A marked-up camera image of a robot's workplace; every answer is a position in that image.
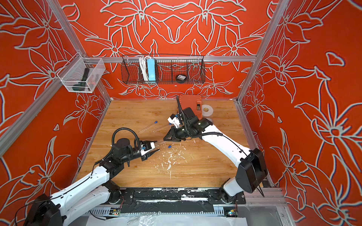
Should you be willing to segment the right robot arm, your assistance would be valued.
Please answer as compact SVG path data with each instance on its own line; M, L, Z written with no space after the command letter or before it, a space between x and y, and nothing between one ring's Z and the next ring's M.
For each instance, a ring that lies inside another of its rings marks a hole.
M189 138L199 138L228 157L237 167L236 176L225 181L219 188L217 199L230 204L241 192L253 193L268 175L265 157L258 148L247 148L222 133L207 118L199 119L191 108L183 109L176 98L178 113L172 114L168 122L172 124L163 138L164 141L181 142Z

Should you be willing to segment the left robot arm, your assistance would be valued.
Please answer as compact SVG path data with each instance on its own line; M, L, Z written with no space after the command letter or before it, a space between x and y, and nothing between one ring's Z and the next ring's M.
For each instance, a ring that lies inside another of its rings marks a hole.
M50 196L42 194L28 204L30 210L24 225L68 226L100 204L117 202L122 193L112 179L130 161L138 158L145 161L158 151L156 141L142 141L129 128L125 130L134 135L133 145L127 138L115 140L116 134L122 130L114 131L110 151L94 164L91 173Z

